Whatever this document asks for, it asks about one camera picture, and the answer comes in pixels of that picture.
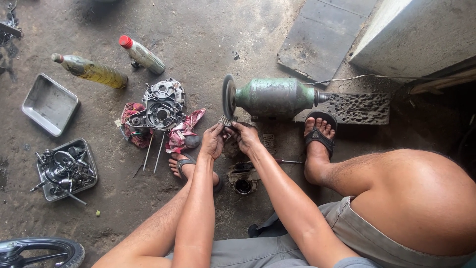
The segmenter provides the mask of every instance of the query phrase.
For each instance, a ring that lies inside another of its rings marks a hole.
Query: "black sandal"
[[[187,179],[187,177],[185,176],[185,174],[183,174],[182,172],[182,167],[183,165],[187,165],[187,164],[193,164],[193,165],[196,165],[197,164],[197,161],[195,161],[195,159],[193,159],[192,156],[190,156],[189,154],[187,153],[181,153],[181,155],[184,155],[186,157],[188,157],[188,159],[180,159],[180,160],[177,160],[177,169],[178,169],[178,173],[180,174],[180,177],[182,179]],[[213,192],[216,193],[218,191],[221,190],[221,188],[223,187],[223,177],[221,177],[220,175],[218,175],[218,184],[213,186]]]
[[[331,130],[333,129],[334,131],[337,131],[337,119],[330,113],[324,112],[322,110],[313,110],[307,115],[306,120],[310,117],[316,119],[322,118],[323,121],[327,121],[327,123],[332,126]],[[329,152],[329,159],[332,157],[332,154],[334,153],[334,146],[336,144],[334,142],[334,139],[328,139],[327,137],[325,137],[319,131],[319,129],[316,128],[316,126],[314,126],[311,132],[309,132],[306,137],[304,137],[304,142],[306,143],[306,146],[312,141],[318,141],[322,143]]]

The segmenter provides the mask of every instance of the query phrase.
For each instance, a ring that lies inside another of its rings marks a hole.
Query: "oil bottle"
[[[113,88],[122,89],[127,86],[127,75],[101,63],[92,62],[75,55],[53,53],[51,60],[60,63],[71,74],[82,79],[98,82]]]
[[[137,63],[149,69],[155,74],[161,74],[165,70],[164,63],[154,53],[150,52],[140,43],[132,40],[129,36],[123,35],[119,38],[119,45],[127,50],[131,58]],[[132,62],[132,67],[138,68],[137,64]]]

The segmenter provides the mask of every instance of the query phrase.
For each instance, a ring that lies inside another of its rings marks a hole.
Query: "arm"
[[[308,263],[332,268],[341,259],[359,257],[337,238],[316,204],[279,167],[259,141],[256,129],[236,122],[233,126],[237,131],[227,128],[227,132],[253,162],[276,214]]]
[[[222,130],[220,123],[203,134],[190,192],[178,221],[172,268],[210,267],[215,231],[213,163],[223,149]]]

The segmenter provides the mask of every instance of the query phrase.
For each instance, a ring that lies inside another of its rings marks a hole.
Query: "stainless steel tray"
[[[72,194],[75,194],[75,193],[79,193],[81,191],[84,191],[84,190],[86,190],[88,188],[91,188],[94,185],[96,185],[96,183],[98,182],[99,177],[98,177],[98,172],[96,171],[96,164],[94,164],[94,160],[93,160],[93,157],[92,157],[92,154],[91,154],[91,150],[89,149],[88,144],[86,143],[86,141],[83,138],[74,139],[74,140],[72,140],[68,143],[65,143],[61,146],[58,146],[58,147],[54,148],[52,151],[53,152],[67,151],[68,148],[70,148],[71,146],[81,146],[81,147],[84,147],[86,149],[86,152],[88,153],[88,155],[87,155],[87,158],[85,159],[85,161],[90,164],[91,169],[93,170],[94,175],[96,176],[96,180],[92,184],[89,184],[85,187],[82,187],[82,188],[72,192]],[[43,176],[41,176],[42,171],[40,169],[40,162],[38,160],[36,161],[36,168],[38,170],[38,175],[40,177],[40,182],[43,182],[45,180],[45,178]],[[49,183],[43,185],[42,188],[43,188],[43,193],[45,194],[45,199],[48,202],[57,201],[57,200],[60,200],[60,199],[63,199],[65,197],[67,197],[66,194],[62,194],[62,195],[59,195],[59,196],[52,195],[50,193],[50,189],[52,189],[53,186]]]
[[[80,106],[78,97],[39,73],[21,110],[51,135],[60,136]]]

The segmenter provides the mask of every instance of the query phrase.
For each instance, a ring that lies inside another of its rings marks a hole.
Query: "red bottle cap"
[[[130,49],[132,47],[132,39],[127,35],[123,35],[119,38],[119,45],[125,49]]]

